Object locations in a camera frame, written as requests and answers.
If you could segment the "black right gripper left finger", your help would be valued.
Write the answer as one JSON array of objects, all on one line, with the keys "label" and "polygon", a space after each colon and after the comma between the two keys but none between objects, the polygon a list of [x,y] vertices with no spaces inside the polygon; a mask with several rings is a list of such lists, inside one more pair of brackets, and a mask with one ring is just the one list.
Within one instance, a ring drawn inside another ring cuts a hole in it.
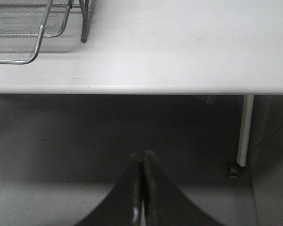
[{"label": "black right gripper left finger", "polygon": [[139,226],[142,217],[142,165],[133,153],[112,190],[78,226]]}]

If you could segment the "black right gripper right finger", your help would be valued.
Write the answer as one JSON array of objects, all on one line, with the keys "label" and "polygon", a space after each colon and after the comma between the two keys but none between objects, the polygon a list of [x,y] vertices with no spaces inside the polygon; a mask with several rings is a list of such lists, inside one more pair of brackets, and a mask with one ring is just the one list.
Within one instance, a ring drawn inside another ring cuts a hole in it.
[{"label": "black right gripper right finger", "polygon": [[155,153],[142,159],[143,202],[147,226],[221,226],[193,203],[167,176]]}]

